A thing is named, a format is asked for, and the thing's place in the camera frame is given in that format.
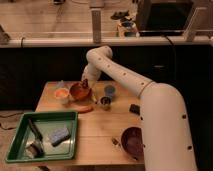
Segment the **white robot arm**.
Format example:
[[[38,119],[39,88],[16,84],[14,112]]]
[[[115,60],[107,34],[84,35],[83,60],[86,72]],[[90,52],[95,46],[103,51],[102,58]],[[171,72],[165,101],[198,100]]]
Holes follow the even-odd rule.
[[[102,72],[140,99],[146,171],[198,171],[184,99],[173,86],[140,75],[112,61],[109,46],[86,53],[82,77],[94,85]]]

